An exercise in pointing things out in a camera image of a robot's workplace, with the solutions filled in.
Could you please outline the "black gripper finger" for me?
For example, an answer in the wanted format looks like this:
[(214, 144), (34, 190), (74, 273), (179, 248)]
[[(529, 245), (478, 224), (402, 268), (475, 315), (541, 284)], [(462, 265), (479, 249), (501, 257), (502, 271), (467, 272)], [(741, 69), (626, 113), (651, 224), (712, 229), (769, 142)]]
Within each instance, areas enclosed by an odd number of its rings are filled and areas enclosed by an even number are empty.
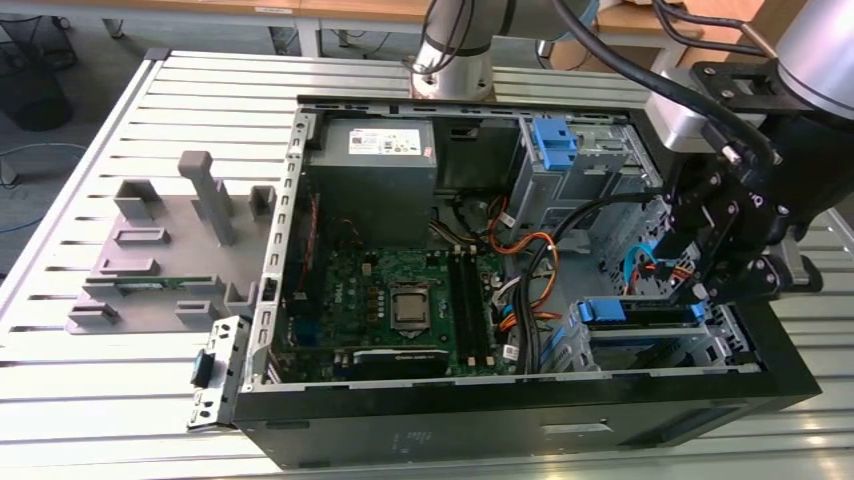
[(718, 224), (701, 236), (698, 257), (688, 280), (667, 297), (671, 305), (701, 301), (718, 305), (770, 297), (780, 287), (774, 262), (764, 254), (769, 244), (745, 241), (734, 226)]
[(657, 244), (657, 257), (677, 259), (693, 242), (702, 261), (737, 261), (733, 237), (740, 209), (726, 167), (677, 167), (665, 186), (670, 207), (667, 228)]

